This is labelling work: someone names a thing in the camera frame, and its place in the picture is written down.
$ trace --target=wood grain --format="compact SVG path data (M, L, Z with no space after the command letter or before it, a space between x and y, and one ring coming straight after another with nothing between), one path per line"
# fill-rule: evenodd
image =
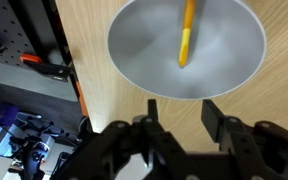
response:
M69 47L95 130L110 121L131 121L157 99L160 121L189 151L217 150L200 121L201 101L161 98L131 85L115 69L106 35L126 0L57 0ZM264 25L264 64L246 85L214 98L225 112L253 125L270 120L288 129L288 0L249 0Z

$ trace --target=equipment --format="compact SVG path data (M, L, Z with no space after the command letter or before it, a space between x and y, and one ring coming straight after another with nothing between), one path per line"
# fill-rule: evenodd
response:
M114 179L137 153L152 169L145 179L288 179L287 130L268 121L252 128L224 116L211 100L203 101L202 122L220 152L186 154L159 124L156 101L149 100L147 116L134 118L132 125L114 121L83 141L51 179Z

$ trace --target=pegboard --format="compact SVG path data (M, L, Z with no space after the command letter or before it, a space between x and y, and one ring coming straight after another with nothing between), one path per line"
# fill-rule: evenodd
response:
M0 43L5 47L0 63L29 69L19 57L36 52L8 0L0 0Z

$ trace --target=white bowl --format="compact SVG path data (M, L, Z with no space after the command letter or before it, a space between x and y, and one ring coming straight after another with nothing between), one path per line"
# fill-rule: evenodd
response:
M203 99L232 91L260 67L264 29L241 0L197 0L188 64L178 66L184 0L134 0L118 12L108 51L122 75L164 97Z

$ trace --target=yellow pencil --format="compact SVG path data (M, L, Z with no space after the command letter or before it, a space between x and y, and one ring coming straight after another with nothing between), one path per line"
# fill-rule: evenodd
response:
M179 55L178 64L183 67L186 65L188 47L191 36L191 28L194 19L194 8L196 0L186 0L185 9L184 9L184 22L183 22L183 34L182 34L182 43Z

